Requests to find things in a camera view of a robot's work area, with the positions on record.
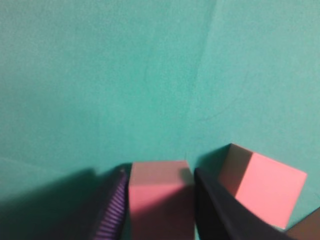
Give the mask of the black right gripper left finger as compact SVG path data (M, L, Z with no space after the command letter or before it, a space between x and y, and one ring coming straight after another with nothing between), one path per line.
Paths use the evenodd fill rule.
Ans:
M127 215L129 165L101 176L97 190L80 209L76 240L118 240Z

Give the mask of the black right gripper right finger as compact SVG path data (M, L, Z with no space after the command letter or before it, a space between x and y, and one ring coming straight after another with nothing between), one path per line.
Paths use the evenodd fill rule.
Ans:
M291 240L237 201L204 169L194 170L194 215L201 240Z

